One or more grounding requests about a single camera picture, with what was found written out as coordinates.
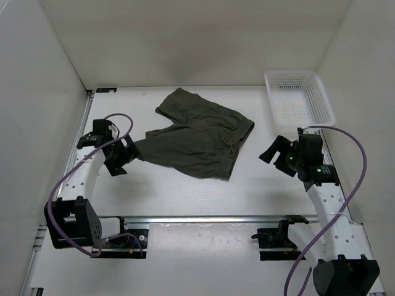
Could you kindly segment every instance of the mesh basket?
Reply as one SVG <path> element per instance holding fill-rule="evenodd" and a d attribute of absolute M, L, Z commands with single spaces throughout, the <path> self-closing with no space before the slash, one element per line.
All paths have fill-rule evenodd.
<path fill-rule="evenodd" d="M 268 71 L 265 81 L 279 133 L 296 133 L 297 127 L 308 125 L 334 125 L 331 105 L 314 71 Z"/>

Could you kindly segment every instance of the cable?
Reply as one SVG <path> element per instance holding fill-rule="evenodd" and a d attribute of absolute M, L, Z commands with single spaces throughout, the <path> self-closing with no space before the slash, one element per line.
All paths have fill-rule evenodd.
<path fill-rule="evenodd" d="M 126 117 L 127 119 L 129 119 L 129 121 L 130 121 L 130 127 L 128 128 L 127 132 L 126 132 L 122 137 L 117 138 L 117 139 L 114 139 L 114 140 L 111 140 L 111 141 L 109 141 L 109 142 L 107 142 L 107 143 L 105 143 L 105 144 L 99 146 L 98 148 L 95 148 L 92 152 L 90 152 L 87 156 L 85 156 L 80 162 L 78 162 L 69 172 L 67 172 L 66 175 L 64 175 L 64 176 L 55 184 L 55 186 L 53 187 L 53 189 L 52 189 L 51 192 L 49 193 L 49 197 L 48 197 L 48 206 L 47 206 L 47 208 L 48 208 L 48 217 L 49 217 L 49 219 L 51 220 L 51 223 L 52 223 L 53 227 L 55 228 L 55 230 L 56 230 L 56 231 L 60 234 L 60 236 L 61 236 L 66 242 L 68 242 L 72 247 L 75 247 L 77 250 L 79 250 L 79 251 L 81 251 L 82 253 L 84 253 L 85 255 L 88 255 L 88 256 L 91 256 L 91 257 L 98 257 L 98 256 L 100 256 L 101 251 L 102 251 L 102 246 L 101 246 L 101 244 L 99 244 L 99 251 L 98 251 L 97 253 L 91 253 L 91 252 L 85 250 L 83 247 L 81 247 L 81 246 L 78 245 L 77 243 L 75 243 L 71 238 L 69 238 L 69 236 L 67 236 L 66 233 L 65 233 L 65 232 L 60 228 L 60 226 L 56 223 L 54 214 L 53 214 L 53 212 L 52 212 L 52 200 L 53 200 L 53 197 L 54 197 L 54 195 L 55 195 L 56 190 L 60 187 L 60 185 L 61 185 L 68 177 L 70 177 L 75 171 L 77 171 L 77 170 L 79 169 L 79 167 L 81 167 L 82 164 L 85 163 L 85 161 L 87 161 L 90 157 L 92 157 L 97 151 L 99 151 L 99 150 L 101 150 L 101 149 L 103 149 L 103 148 L 105 148 L 105 147 L 107 147 L 107 146 L 109 146 L 109 145 L 111 145 L 111 144 L 113 144 L 113 143 L 115 143 L 115 142 L 117 142 L 117 141 L 121 141 L 122 139 L 125 139 L 125 138 L 129 135 L 129 133 L 130 133 L 132 127 L 133 127 L 133 120 L 131 119 L 131 117 L 130 117 L 129 115 L 126 115 L 126 114 L 123 114 L 123 113 L 113 113 L 113 114 L 110 114 L 110 115 L 106 116 L 104 119 L 108 119 L 108 118 L 113 117 L 113 116 L 123 116 L 123 117 Z M 134 238 L 134 239 L 137 241 L 138 247 L 139 247 L 139 249 L 140 249 L 140 254 L 141 254 L 141 256 L 143 256 L 143 248 L 141 247 L 141 244 L 140 244 L 138 238 L 137 238 L 136 236 L 134 236 L 133 234 L 131 234 L 131 233 L 129 233 L 129 232 L 121 233 L 121 234 L 118 234 L 118 235 L 116 235 L 116 236 L 109 237 L 109 239 L 115 239 L 115 238 L 122 237 L 122 236 L 131 236 L 132 238 Z"/>
<path fill-rule="evenodd" d="M 341 128 L 335 128 L 334 126 L 310 125 L 307 128 L 304 128 L 304 130 L 308 129 L 308 128 L 326 128 L 328 130 L 339 131 L 340 133 L 343 133 L 346 136 L 349 136 L 358 145 L 358 147 L 359 147 L 359 149 L 360 149 L 360 151 L 362 153 L 362 159 L 363 159 L 364 165 L 362 167 L 362 172 L 360 174 L 360 177 L 359 177 L 359 180 L 358 180 L 357 184 L 355 185 L 354 189 L 351 191 L 350 195 L 346 198 L 346 200 L 344 201 L 343 205 L 339 209 L 339 213 L 337 213 L 335 215 L 335 217 L 333 217 L 333 219 L 324 228 L 321 229 L 321 231 L 312 239 L 311 242 L 309 242 L 309 244 L 307 244 L 306 248 L 304 248 L 304 250 L 298 256 L 298 258 L 295 260 L 294 264 L 292 265 L 292 267 L 291 267 L 291 269 L 290 269 L 290 271 L 288 273 L 288 276 L 287 276 L 285 284 L 284 284 L 284 296 L 288 295 L 288 286 L 289 286 L 289 283 L 291 282 L 292 275 L 294 274 L 295 269 L 297 268 L 298 264 L 303 259 L 304 255 L 306 255 L 306 253 L 320 239 L 320 237 L 322 237 L 323 234 L 326 233 L 328 231 L 328 229 L 330 229 L 332 227 L 332 225 L 334 225 L 336 223 L 336 221 L 341 216 L 340 213 L 342 213 L 344 211 L 344 209 L 346 209 L 346 207 L 348 206 L 350 200 L 353 198 L 353 196 L 355 195 L 355 193 L 359 189 L 359 187 L 362 184 L 362 181 L 364 180 L 365 175 L 366 175 L 366 168 L 367 168 L 366 152 L 365 152 L 364 147 L 362 146 L 362 144 L 358 141 L 358 139 L 356 137 L 354 137 L 352 134 L 348 133 L 347 131 L 345 131 L 345 130 L 343 130 Z M 307 274 L 307 277 L 306 277 L 307 280 L 309 279 L 310 274 L 311 274 L 311 271 L 309 270 L 309 273 Z M 301 291 L 298 293 L 298 296 L 303 294 L 305 288 L 306 287 L 304 285 L 302 287 Z"/>
<path fill-rule="evenodd" d="M 306 278 L 304 279 L 302 288 L 301 288 L 301 290 L 299 291 L 299 293 L 297 294 L 297 296 L 302 296 L 304 290 L 305 290 L 306 287 L 307 287 L 307 283 L 309 282 L 309 278 L 310 278 L 310 275 L 311 275 L 311 272 L 312 272 L 312 271 L 313 271 L 313 269 L 310 267 L 310 268 L 309 268 L 309 271 L 307 272 Z"/>

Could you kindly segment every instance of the shorts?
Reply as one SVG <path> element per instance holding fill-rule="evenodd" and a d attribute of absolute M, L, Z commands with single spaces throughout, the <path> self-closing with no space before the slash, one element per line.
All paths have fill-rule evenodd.
<path fill-rule="evenodd" d="M 155 111 L 173 125 L 135 142 L 145 161 L 197 178 L 229 179 L 253 121 L 181 88 Z"/>

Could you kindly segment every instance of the purple cable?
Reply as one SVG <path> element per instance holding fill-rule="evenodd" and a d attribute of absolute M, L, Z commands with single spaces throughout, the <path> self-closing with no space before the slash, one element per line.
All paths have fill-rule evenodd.
<path fill-rule="evenodd" d="M 125 139 L 125 138 L 128 136 L 128 134 L 130 133 L 130 131 L 131 131 L 132 127 L 133 127 L 133 120 L 130 118 L 129 115 L 126 115 L 126 114 L 123 114 L 123 113 L 113 113 L 113 114 L 110 114 L 110 115 L 106 116 L 104 119 L 108 119 L 108 118 L 113 117 L 113 116 L 123 116 L 123 117 L 126 117 L 127 119 L 129 119 L 129 120 L 130 120 L 130 127 L 129 127 L 128 131 L 127 131 L 122 137 L 119 137 L 119 138 L 117 138 L 117 139 L 111 140 L 111 141 L 109 141 L 109 142 L 107 142 L 107 143 L 105 143 L 105 144 L 99 146 L 98 148 L 96 148 L 96 149 L 94 149 L 92 152 L 90 152 L 87 156 L 85 156 L 80 162 L 78 162 L 78 163 L 77 163 L 77 164 L 76 164 L 66 175 L 64 175 L 64 176 L 55 184 L 55 186 L 54 186 L 53 189 L 51 190 L 51 193 L 49 193 L 49 197 L 48 197 L 48 216 L 49 216 L 49 219 L 51 220 L 52 225 L 53 225 L 53 227 L 55 228 L 55 230 L 56 230 L 56 231 L 60 234 L 60 236 L 63 237 L 63 239 L 64 239 L 66 242 L 68 242 L 72 247 L 75 247 L 77 250 L 79 250 L 79 251 L 83 252 L 85 255 L 88 255 L 88 256 L 91 256 L 91 257 L 98 257 L 98 256 L 100 256 L 101 251 L 102 251 L 102 246 L 101 246 L 101 244 L 99 245 L 99 251 L 98 251 L 97 253 L 91 253 L 91 252 L 85 250 L 83 247 L 81 247 L 81 246 L 78 245 L 77 243 L 75 243 L 71 238 L 69 238 L 69 237 L 66 235 L 66 233 L 60 228 L 60 226 L 56 223 L 54 214 L 53 214 L 53 212 L 52 212 L 52 200 L 53 200 L 53 197 L 54 197 L 54 195 L 55 195 L 56 190 L 60 187 L 60 185 L 61 185 L 68 177 L 70 177 L 75 171 L 77 171 L 77 170 L 79 169 L 79 167 L 81 167 L 82 164 L 84 164 L 85 160 L 87 160 L 87 159 L 89 159 L 90 157 L 92 157 L 92 155 L 94 155 L 97 151 L 99 151 L 99 150 L 101 150 L 101 149 L 103 149 L 103 148 L 105 148 L 105 147 L 107 147 L 107 146 L 109 146 L 109 145 L 111 145 L 111 144 L 113 144 L 113 143 L 115 143 L 115 142 L 117 142 L 117 141 L 121 141 L 122 139 Z M 121 233 L 121 234 L 118 234 L 118 235 L 116 235 L 116 236 L 109 237 L 108 239 L 115 239 L 115 238 L 122 237 L 122 236 L 130 236 L 130 237 L 134 238 L 134 239 L 137 241 L 138 247 L 139 247 L 139 249 L 140 249 L 140 255 L 143 256 L 143 248 L 141 247 L 140 241 L 139 241 L 138 238 L 137 238 L 135 235 L 133 235 L 132 233 L 129 233 L 129 232 Z"/>
<path fill-rule="evenodd" d="M 306 278 L 304 279 L 303 286 L 302 286 L 301 290 L 299 291 L 299 293 L 297 294 L 297 296 L 302 296 L 304 290 L 305 290 L 306 287 L 307 287 L 307 283 L 309 282 L 309 278 L 310 278 L 310 275 L 311 275 L 311 272 L 312 272 L 312 271 L 313 271 L 313 269 L 310 267 L 310 268 L 309 268 L 309 271 L 307 272 L 307 276 L 306 276 Z"/>
<path fill-rule="evenodd" d="M 348 133 L 347 131 L 345 131 L 345 130 L 343 130 L 341 128 L 335 128 L 333 126 L 325 126 L 325 125 L 310 125 L 309 127 L 305 128 L 305 130 L 308 129 L 308 128 L 326 128 L 326 129 L 329 129 L 329 130 L 339 131 L 340 133 L 343 133 L 346 136 L 349 136 L 358 145 L 358 147 L 359 147 L 359 149 L 360 149 L 360 151 L 362 153 L 362 158 L 363 158 L 363 162 L 364 162 L 364 165 L 362 167 L 362 172 L 360 174 L 360 177 L 359 177 L 359 180 L 358 180 L 357 184 L 355 185 L 355 188 L 351 191 L 350 195 L 346 198 L 346 200 L 344 201 L 343 205 L 339 209 L 338 212 L 341 213 L 347 207 L 347 205 L 349 204 L 350 200 L 353 198 L 353 196 L 355 195 L 355 193 L 359 189 L 360 185 L 362 184 L 362 181 L 365 178 L 366 168 L 367 168 L 367 158 L 366 158 L 365 149 L 362 146 L 362 144 L 357 140 L 356 137 L 354 137 L 352 134 Z M 328 229 L 330 229 L 332 227 L 332 225 L 334 225 L 334 223 L 339 219 L 340 216 L 341 216 L 341 214 L 336 214 L 335 217 L 333 217 L 333 219 L 324 228 L 322 228 L 322 230 L 312 239 L 311 242 L 309 242 L 309 244 L 306 246 L 306 248 L 304 248 L 304 250 L 298 256 L 298 258 L 294 262 L 294 264 L 291 267 L 291 270 L 289 271 L 288 276 L 286 278 L 285 285 L 284 285 L 284 296 L 288 295 L 288 286 L 289 286 L 289 283 L 291 282 L 292 275 L 294 274 L 295 269 L 297 268 L 298 264 L 302 261 L 304 255 L 306 255 L 306 253 L 320 239 L 320 237 L 322 237 L 323 234 L 326 233 L 328 231 Z M 310 274 L 311 274 L 311 270 L 309 270 L 309 272 L 308 272 L 308 274 L 306 276 L 306 279 L 305 279 L 306 283 L 309 280 Z M 301 291 L 298 293 L 297 296 L 301 296 L 303 294 L 305 288 L 306 288 L 306 286 L 303 285 Z"/>

